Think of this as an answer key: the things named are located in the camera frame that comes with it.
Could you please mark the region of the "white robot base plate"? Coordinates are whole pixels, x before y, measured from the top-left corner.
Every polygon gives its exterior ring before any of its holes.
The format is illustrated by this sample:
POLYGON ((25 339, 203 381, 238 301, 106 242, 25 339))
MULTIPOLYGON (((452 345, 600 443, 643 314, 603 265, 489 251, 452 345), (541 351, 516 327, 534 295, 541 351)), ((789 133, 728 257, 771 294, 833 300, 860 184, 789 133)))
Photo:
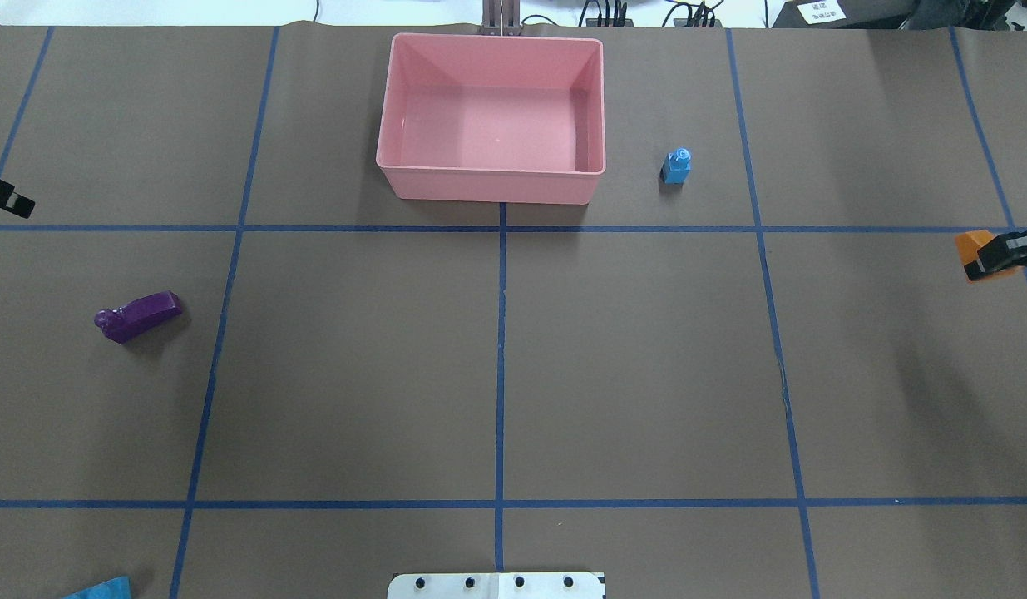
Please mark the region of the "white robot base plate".
POLYGON ((605 598, 595 572, 407 573, 388 584, 388 598, 605 598))

